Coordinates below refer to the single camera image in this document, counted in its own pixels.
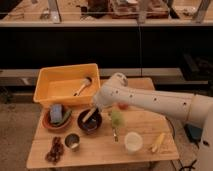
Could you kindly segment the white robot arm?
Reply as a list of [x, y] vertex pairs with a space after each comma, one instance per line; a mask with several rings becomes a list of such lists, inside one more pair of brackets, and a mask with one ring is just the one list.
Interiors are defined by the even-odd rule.
[[213, 171], [213, 97], [128, 87], [123, 73], [114, 73], [93, 96], [103, 110], [115, 102], [126, 103], [179, 119], [202, 129], [194, 171]]

